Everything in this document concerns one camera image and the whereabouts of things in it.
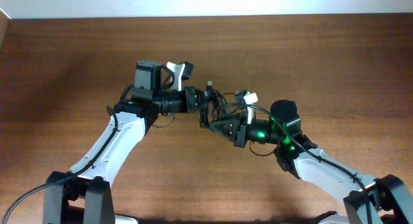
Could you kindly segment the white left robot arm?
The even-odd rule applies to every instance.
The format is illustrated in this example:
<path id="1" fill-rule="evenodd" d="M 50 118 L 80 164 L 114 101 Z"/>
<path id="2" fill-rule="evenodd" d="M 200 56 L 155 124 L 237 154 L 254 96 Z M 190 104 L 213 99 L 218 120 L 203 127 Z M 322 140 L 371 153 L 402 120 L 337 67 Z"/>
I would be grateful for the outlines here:
<path id="1" fill-rule="evenodd" d="M 110 121 L 92 148 L 69 171 L 47 179 L 43 223 L 139 223 L 117 214 L 111 188 L 132 149 L 146 136 L 160 114 L 191 113 L 202 93 L 184 87 L 193 64 L 138 61 L 134 83 L 108 107 Z"/>

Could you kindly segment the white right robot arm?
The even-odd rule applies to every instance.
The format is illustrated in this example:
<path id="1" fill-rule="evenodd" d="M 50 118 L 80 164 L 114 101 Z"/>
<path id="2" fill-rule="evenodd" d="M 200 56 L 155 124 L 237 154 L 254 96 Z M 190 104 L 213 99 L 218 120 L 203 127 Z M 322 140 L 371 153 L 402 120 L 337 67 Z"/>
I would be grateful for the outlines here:
<path id="1" fill-rule="evenodd" d="M 412 223 L 412 194 L 398 177 L 377 178 L 333 159 L 302 133 L 294 101 L 278 100 L 270 110 L 248 104 L 215 107 L 209 128 L 237 147 L 274 144 L 278 165 L 345 206 L 344 215 L 326 212 L 319 223 Z"/>

